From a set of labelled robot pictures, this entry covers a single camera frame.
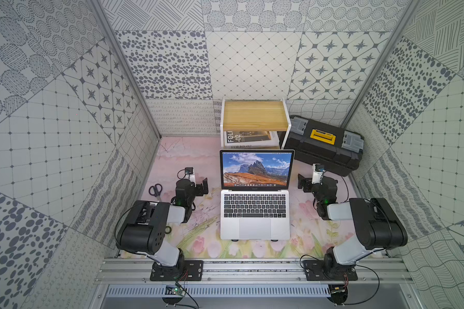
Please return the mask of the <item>silver laptop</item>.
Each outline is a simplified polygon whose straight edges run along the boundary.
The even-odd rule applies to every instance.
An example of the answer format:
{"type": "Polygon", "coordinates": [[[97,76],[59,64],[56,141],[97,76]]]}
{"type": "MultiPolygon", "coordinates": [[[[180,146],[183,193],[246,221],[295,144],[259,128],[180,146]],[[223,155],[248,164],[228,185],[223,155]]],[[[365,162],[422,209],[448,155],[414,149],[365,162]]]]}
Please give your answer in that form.
{"type": "Polygon", "coordinates": [[[220,238],[289,240],[294,150],[220,151],[220,238]]]}

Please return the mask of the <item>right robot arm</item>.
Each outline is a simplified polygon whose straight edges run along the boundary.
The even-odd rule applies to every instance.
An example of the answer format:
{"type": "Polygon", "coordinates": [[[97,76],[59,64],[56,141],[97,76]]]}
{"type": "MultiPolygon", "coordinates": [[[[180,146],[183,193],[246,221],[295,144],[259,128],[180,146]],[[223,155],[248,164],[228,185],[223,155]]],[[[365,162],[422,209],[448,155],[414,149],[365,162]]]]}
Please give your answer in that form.
{"type": "Polygon", "coordinates": [[[375,252],[403,247],[408,234],[385,198],[349,198],[338,203],[338,182],[322,172],[298,175],[298,188],[314,196],[314,208],[324,221],[352,221],[355,235],[324,254],[326,272],[347,269],[375,252]]]}

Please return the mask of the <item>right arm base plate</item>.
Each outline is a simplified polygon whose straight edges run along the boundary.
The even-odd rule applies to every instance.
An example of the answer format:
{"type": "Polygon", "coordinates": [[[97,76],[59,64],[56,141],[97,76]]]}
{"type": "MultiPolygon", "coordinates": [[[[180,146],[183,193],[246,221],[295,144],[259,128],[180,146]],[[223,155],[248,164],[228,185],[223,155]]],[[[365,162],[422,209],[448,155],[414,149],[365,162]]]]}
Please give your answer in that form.
{"type": "Polygon", "coordinates": [[[303,260],[301,266],[304,269],[308,281],[357,281],[358,276],[354,265],[339,265],[337,263],[327,266],[323,261],[303,260]]]}

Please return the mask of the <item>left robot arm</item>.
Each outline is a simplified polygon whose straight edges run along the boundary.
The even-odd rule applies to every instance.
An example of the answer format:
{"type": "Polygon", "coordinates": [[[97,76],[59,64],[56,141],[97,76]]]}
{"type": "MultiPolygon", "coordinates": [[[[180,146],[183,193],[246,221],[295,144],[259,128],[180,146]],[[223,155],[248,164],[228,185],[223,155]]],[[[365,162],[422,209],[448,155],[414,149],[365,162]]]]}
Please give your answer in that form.
{"type": "Polygon", "coordinates": [[[186,178],[178,180],[175,198],[170,203],[161,200],[161,184],[151,186],[148,192],[157,200],[138,200],[124,213],[124,222],[115,230],[116,246],[146,256],[153,260],[157,269],[180,274],[185,265],[184,254],[165,240],[165,230],[168,224],[189,221],[195,209],[195,198],[209,193],[208,179],[203,179],[201,184],[186,178]]]}

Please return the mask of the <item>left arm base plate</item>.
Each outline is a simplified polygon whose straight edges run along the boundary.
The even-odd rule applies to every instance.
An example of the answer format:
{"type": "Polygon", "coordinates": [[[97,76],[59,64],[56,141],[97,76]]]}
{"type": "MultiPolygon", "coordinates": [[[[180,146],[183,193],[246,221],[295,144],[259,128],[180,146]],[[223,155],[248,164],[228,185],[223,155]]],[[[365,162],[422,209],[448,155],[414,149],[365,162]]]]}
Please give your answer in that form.
{"type": "Polygon", "coordinates": [[[150,281],[201,281],[203,266],[202,260],[182,260],[173,267],[154,264],[150,281]]]}

